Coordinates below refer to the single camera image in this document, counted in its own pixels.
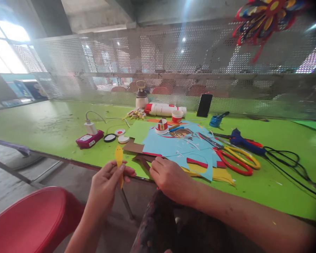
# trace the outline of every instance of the hand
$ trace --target hand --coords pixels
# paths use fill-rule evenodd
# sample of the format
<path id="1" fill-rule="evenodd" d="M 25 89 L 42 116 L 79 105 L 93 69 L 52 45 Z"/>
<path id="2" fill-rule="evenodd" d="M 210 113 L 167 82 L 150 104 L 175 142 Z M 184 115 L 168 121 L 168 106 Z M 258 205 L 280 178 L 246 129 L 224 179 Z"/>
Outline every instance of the hand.
<path id="1" fill-rule="evenodd" d="M 135 170 L 125 166 L 126 163 L 127 161 L 123 161 L 117 168 L 116 160 L 110 161 L 93 176 L 84 213 L 94 216 L 97 220 L 106 218 L 113 206 L 115 189 L 119 187 L 118 179 L 123 174 L 124 181 L 129 183 L 128 176 L 136 176 Z"/>
<path id="2" fill-rule="evenodd" d="M 163 193 L 184 206 L 193 206 L 197 199 L 197 181 L 173 161 L 156 157 L 150 174 Z"/>

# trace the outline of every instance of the green paper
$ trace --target green paper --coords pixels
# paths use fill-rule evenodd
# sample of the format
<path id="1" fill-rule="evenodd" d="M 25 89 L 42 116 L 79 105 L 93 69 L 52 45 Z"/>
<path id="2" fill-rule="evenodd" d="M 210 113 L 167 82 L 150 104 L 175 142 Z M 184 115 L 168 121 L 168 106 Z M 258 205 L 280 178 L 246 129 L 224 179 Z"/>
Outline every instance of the green paper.
<path id="1" fill-rule="evenodd" d="M 150 128 L 154 127 L 157 123 L 147 122 L 141 119 L 137 119 L 130 129 L 126 131 L 125 136 L 134 138 L 134 143 L 143 144 L 143 141 L 147 137 Z"/>
<path id="2" fill-rule="evenodd" d="M 293 122 L 316 129 L 316 121 L 293 121 Z"/>

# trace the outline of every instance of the smartphone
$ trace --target smartphone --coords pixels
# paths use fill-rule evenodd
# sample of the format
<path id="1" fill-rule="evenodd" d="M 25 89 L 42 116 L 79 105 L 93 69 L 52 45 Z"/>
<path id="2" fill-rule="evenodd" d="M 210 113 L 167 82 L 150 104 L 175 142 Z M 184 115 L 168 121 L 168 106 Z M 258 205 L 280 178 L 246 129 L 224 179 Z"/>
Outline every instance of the smartphone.
<path id="1" fill-rule="evenodd" d="M 200 97 L 199 107 L 197 116 L 198 117 L 208 117 L 208 113 L 210 111 L 211 102 L 213 95 L 212 94 L 202 94 Z"/>

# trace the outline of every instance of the perforated metal mesh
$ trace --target perforated metal mesh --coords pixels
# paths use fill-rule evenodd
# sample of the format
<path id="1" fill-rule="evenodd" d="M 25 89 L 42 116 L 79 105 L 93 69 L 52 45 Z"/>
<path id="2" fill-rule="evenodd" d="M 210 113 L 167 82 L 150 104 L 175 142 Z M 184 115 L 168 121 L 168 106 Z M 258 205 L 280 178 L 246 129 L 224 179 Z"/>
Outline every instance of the perforated metal mesh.
<path id="1" fill-rule="evenodd" d="M 17 46 L 52 99 L 135 105 L 136 81 L 150 101 L 196 111 L 213 94 L 211 113 L 316 119 L 315 21 L 303 16 L 259 46 L 236 46 L 238 23 L 195 22 L 71 35 Z"/>

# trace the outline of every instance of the yellow paper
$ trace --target yellow paper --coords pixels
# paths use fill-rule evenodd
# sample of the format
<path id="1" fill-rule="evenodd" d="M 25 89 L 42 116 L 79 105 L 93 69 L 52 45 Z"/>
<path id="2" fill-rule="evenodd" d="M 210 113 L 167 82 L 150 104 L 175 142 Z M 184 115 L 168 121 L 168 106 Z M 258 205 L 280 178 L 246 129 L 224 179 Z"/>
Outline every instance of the yellow paper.
<path id="1" fill-rule="evenodd" d="M 206 170 L 205 168 L 201 167 L 198 164 L 188 163 L 188 165 L 192 171 L 189 171 L 188 169 L 184 167 L 182 167 L 182 169 L 191 177 L 201 177 L 199 174 L 195 173 L 195 171 L 198 171 L 201 173 L 203 170 Z M 231 174 L 229 174 L 226 169 L 213 167 L 213 180 L 224 181 L 235 186 L 235 183 L 232 179 Z"/>
<path id="2" fill-rule="evenodd" d="M 117 162 L 117 168 L 119 168 L 123 163 L 123 149 L 119 145 L 115 151 L 115 158 L 116 158 L 116 162 Z M 123 183 L 124 183 L 123 175 L 119 178 L 118 182 L 119 182 L 120 188 L 122 189 Z"/>

